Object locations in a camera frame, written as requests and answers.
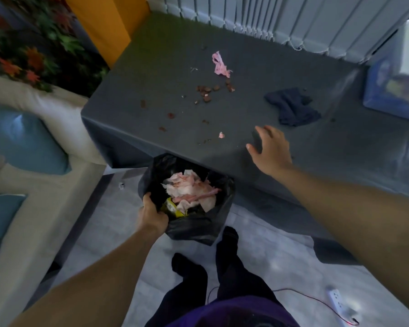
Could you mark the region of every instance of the leg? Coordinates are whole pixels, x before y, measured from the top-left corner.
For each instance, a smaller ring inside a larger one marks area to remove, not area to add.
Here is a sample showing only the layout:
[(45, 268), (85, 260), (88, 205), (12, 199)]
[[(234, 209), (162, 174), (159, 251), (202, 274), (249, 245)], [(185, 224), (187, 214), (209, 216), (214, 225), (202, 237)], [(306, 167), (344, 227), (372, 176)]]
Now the leg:
[(232, 227), (225, 227), (223, 238), (217, 244), (216, 264), (220, 282), (217, 299), (229, 300), (234, 297), (253, 295), (281, 305), (265, 281), (247, 271), (237, 251), (238, 233)]
[(183, 281), (166, 293), (146, 327), (166, 326), (206, 304), (206, 270), (179, 253), (175, 253), (171, 266), (173, 271), (183, 277)]

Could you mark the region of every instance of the purple shirt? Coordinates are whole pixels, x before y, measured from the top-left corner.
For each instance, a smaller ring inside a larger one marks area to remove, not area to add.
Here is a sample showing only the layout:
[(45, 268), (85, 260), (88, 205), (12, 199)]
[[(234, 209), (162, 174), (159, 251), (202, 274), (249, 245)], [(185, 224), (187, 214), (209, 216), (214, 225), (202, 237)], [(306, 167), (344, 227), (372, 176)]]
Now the purple shirt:
[(214, 301), (188, 312), (166, 327), (300, 327), (284, 307), (256, 296)]

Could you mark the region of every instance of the hand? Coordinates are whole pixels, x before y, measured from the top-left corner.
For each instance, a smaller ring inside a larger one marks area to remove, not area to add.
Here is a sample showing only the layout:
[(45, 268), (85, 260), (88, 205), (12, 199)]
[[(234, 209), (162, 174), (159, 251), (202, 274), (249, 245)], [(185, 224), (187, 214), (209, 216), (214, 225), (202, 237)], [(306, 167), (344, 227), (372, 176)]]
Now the hand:
[(282, 173), (294, 168), (289, 153), (289, 142), (282, 131), (272, 126), (255, 128), (262, 139), (262, 154), (259, 154), (251, 144), (247, 144), (247, 150), (259, 170), (278, 180)]
[(138, 220), (136, 222), (136, 230), (146, 229), (154, 231), (159, 238), (167, 229), (168, 216), (163, 212), (157, 212), (156, 206), (150, 198), (151, 193), (147, 193), (142, 198), (144, 206), (138, 212)]

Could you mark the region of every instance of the electrical cord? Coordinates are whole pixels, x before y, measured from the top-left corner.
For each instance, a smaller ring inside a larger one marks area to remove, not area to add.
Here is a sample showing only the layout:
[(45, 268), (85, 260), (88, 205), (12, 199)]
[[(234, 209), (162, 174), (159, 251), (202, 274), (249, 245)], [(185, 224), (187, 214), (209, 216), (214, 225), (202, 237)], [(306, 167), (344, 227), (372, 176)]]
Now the electrical cord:
[[(217, 289), (217, 288), (219, 288), (219, 286), (213, 287), (213, 288), (211, 289), (211, 291), (209, 292), (209, 294), (208, 294), (208, 296), (207, 296), (207, 304), (209, 304), (209, 297), (211, 296), (212, 291), (214, 291), (214, 290)], [(311, 298), (311, 299), (316, 300), (316, 301), (318, 301), (318, 302), (320, 302), (320, 303), (323, 303), (325, 306), (327, 306), (328, 308), (330, 308), (330, 309), (332, 310), (332, 312), (339, 317), (339, 319), (345, 321), (345, 322), (346, 322), (347, 324), (349, 324), (350, 326), (359, 326), (359, 322), (358, 322), (356, 319), (353, 318), (354, 323), (353, 323), (353, 322), (350, 322), (350, 321), (347, 321), (346, 319), (344, 319), (343, 317), (341, 317), (341, 316), (339, 315), (339, 313), (336, 312), (336, 311), (335, 311), (330, 305), (328, 305), (327, 303), (325, 303), (325, 302), (319, 300), (318, 298), (305, 295), (305, 294), (303, 294), (302, 292), (299, 292), (298, 290), (295, 290), (295, 289), (292, 289), (292, 288), (282, 288), (282, 289), (273, 290), (273, 292), (278, 292), (278, 291), (283, 291), (283, 290), (294, 291), (294, 292), (296, 292), (297, 294), (303, 295), (303, 296), (305, 296), (305, 297), (307, 297), (307, 298)]]

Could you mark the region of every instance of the floor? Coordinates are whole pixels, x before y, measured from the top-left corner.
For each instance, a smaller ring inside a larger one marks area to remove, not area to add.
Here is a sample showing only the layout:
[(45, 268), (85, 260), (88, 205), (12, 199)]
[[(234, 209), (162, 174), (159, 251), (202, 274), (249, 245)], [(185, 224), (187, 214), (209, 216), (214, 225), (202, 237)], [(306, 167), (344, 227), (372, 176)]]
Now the floor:
[[(54, 286), (65, 281), (120, 245), (135, 229), (141, 200), (139, 173), (117, 173), (110, 180), (92, 216), (69, 251)], [(227, 225), (239, 233), (239, 256), (245, 267), (273, 289), (293, 288), (327, 302), (326, 287), (339, 289), (344, 302), (360, 312), (360, 326), (409, 327), (409, 310), (364, 267), (320, 263), (310, 237), (293, 235), (265, 223), (244, 208), (233, 205)], [(164, 294), (181, 278), (171, 271), (175, 252), (202, 264), (209, 276), (208, 292), (218, 286), (215, 246), (172, 241), (163, 235), (150, 251), (123, 326), (142, 327), (158, 308)], [(210, 295), (215, 299), (216, 291)], [(301, 327), (338, 327), (336, 316), (323, 304), (290, 291), (277, 299)]]

